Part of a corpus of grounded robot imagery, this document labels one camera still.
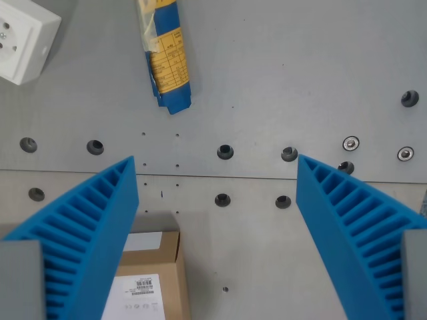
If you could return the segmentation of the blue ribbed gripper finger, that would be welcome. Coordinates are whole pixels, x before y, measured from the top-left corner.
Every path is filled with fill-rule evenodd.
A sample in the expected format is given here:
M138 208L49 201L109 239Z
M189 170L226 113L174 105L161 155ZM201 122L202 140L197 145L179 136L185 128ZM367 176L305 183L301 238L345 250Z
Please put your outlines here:
M298 158L296 203L348 319L405 317L401 244L426 218L353 176Z
M132 156L106 168L4 236L34 241L46 319L100 319L139 206Z

